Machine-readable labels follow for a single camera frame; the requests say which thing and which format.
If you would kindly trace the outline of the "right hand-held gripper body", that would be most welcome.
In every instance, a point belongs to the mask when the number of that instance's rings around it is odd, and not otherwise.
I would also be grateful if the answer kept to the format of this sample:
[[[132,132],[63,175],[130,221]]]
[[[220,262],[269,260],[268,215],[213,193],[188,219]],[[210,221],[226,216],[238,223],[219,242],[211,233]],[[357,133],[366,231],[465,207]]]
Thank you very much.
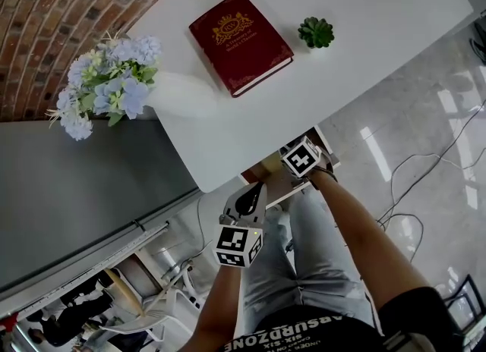
[[[280,159],[296,178],[304,177],[321,159],[322,149],[304,135],[279,150]]]

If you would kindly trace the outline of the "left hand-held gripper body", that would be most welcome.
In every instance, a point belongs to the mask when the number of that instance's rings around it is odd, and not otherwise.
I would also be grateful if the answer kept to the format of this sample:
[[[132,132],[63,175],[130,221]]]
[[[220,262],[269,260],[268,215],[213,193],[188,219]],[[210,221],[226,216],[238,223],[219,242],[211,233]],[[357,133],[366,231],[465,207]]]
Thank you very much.
[[[221,266],[249,268],[264,243],[265,212],[234,217],[223,213],[216,226],[213,253]]]

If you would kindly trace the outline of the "wooden drawer with white front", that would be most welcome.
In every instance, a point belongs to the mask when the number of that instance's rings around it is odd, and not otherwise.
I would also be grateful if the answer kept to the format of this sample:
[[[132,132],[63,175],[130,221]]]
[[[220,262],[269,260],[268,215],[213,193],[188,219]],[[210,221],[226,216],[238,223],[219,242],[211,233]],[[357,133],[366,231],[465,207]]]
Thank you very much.
[[[314,144],[317,144],[321,149],[325,149],[330,154],[330,161],[333,168],[340,166],[340,160],[331,149],[318,124],[307,130],[305,134]],[[256,181],[262,181],[266,184],[267,208],[281,203],[293,194],[311,186],[307,178],[295,178],[292,176],[280,160],[279,153],[279,150],[273,152],[238,176],[245,185]]]

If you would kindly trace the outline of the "person's left forearm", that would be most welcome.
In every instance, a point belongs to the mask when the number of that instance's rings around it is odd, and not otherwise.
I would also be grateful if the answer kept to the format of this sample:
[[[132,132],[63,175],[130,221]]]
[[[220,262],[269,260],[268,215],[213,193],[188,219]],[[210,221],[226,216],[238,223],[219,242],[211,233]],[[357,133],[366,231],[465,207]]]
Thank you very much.
[[[216,352],[233,339],[238,319],[240,284],[240,268],[219,268],[194,333],[178,352]]]

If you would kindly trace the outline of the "person's right forearm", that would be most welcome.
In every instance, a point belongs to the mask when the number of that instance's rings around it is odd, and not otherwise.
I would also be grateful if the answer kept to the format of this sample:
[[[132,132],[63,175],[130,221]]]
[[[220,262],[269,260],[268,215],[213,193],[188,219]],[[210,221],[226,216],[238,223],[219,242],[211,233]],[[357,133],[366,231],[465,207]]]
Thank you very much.
[[[376,308],[400,294],[429,285],[368,210],[331,173],[318,168],[309,178],[329,206]]]

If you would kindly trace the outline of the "person's light grey jeans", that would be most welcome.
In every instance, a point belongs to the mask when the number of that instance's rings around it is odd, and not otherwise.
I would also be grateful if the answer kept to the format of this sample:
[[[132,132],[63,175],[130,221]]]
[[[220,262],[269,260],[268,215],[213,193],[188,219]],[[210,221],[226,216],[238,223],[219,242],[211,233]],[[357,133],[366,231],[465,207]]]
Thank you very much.
[[[264,222],[264,244],[242,272],[245,329],[291,306],[315,306],[373,323],[365,286],[321,193],[290,199],[289,221]]]

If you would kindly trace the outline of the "white plastic chair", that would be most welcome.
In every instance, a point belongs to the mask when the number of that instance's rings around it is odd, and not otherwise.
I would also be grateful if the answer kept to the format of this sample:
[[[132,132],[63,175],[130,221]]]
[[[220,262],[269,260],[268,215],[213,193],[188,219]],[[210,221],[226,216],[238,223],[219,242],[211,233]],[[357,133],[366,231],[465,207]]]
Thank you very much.
[[[144,314],[160,320],[165,340],[185,344],[193,335],[202,301],[189,280],[190,264],[179,273],[145,307]]]

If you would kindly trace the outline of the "white desk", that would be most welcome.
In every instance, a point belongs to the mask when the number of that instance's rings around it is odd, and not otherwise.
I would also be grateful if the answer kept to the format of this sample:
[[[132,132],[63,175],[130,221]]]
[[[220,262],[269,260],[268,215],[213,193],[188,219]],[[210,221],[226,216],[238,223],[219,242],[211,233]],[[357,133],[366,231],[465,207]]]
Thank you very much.
[[[161,40],[164,69],[199,77],[219,93],[205,118],[159,119],[197,186],[209,193],[340,110],[472,13],[468,0],[251,0],[292,47],[293,62],[233,99],[188,27],[222,0],[159,0],[130,29]],[[309,49],[306,17],[335,39]]]

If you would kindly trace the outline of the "person's black printed t-shirt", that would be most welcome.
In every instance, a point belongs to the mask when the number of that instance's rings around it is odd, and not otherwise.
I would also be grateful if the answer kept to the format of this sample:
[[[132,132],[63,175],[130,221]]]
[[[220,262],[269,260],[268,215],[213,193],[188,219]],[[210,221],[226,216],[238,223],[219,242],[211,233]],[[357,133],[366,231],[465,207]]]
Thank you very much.
[[[291,306],[217,352],[462,352],[464,336],[433,288],[394,297],[378,312],[380,330],[315,306]]]

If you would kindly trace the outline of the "small green succulent plant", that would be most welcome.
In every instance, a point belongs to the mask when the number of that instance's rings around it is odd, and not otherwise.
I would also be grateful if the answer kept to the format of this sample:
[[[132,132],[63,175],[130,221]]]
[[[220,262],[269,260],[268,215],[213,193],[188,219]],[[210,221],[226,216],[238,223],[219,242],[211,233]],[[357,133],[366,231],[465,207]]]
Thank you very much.
[[[305,18],[298,28],[298,36],[309,49],[328,48],[335,39],[333,26],[324,18],[316,17]]]

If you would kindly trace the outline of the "dark red hardcover book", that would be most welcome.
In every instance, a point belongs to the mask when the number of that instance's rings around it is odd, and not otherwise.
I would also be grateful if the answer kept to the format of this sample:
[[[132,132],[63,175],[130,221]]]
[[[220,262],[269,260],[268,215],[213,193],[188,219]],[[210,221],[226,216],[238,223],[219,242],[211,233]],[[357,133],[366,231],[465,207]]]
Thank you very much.
[[[233,98],[293,62],[289,45],[250,0],[223,0],[189,30]]]

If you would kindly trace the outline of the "grey refrigerator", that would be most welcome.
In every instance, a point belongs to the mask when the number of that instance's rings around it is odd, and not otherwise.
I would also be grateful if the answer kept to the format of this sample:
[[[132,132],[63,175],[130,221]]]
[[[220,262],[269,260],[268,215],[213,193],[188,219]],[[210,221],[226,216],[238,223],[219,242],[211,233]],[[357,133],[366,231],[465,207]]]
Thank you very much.
[[[0,318],[19,313],[183,209],[199,189],[158,121],[72,139],[0,123]]]

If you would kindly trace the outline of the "pale blue flower bouquet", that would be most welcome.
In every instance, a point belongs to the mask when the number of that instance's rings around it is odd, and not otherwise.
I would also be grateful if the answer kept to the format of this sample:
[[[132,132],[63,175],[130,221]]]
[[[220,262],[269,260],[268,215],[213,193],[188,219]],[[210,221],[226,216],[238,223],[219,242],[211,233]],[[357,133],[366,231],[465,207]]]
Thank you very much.
[[[123,118],[144,112],[155,84],[162,45],[155,36],[106,33],[90,51],[77,57],[68,69],[67,86],[54,108],[46,111],[74,140],[93,132],[93,117],[105,117],[111,127]]]

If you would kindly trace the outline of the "black clothing pile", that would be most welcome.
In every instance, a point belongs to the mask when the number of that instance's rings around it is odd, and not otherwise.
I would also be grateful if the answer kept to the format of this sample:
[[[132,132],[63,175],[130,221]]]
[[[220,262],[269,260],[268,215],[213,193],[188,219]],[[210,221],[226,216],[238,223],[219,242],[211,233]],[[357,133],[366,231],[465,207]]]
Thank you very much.
[[[39,323],[42,329],[28,329],[31,341],[34,344],[47,341],[53,347],[61,347],[76,338],[87,322],[112,307],[113,299],[108,292],[112,285],[108,275],[95,275],[61,296],[65,308],[59,315],[49,312],[47,307],[32,313],[27,321]]]

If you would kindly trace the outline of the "black metal frame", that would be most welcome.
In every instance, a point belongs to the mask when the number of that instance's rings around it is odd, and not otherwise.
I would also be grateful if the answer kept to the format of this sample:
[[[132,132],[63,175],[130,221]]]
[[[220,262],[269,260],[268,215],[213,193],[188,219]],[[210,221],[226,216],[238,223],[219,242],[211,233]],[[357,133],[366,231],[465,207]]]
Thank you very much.
[[[444,303],[464,335],[464,347],[472,350],[486,331],[486,303],[470,274]]]

